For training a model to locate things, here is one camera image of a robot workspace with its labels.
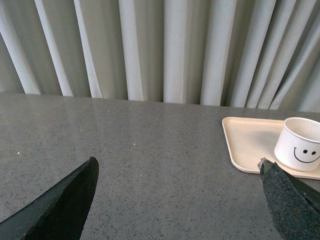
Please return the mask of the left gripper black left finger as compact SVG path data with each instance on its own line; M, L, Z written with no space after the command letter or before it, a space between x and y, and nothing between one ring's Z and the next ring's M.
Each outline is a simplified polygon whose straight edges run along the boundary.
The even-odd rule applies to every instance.
M2 240L78 240L99 177L91 157L44 194L0 224Z

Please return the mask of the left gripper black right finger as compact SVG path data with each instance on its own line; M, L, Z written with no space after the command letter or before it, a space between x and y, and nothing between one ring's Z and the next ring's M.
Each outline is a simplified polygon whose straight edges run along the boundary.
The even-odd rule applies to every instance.
M272 221L284 240L320 238L320 192L262 158L260 179Z

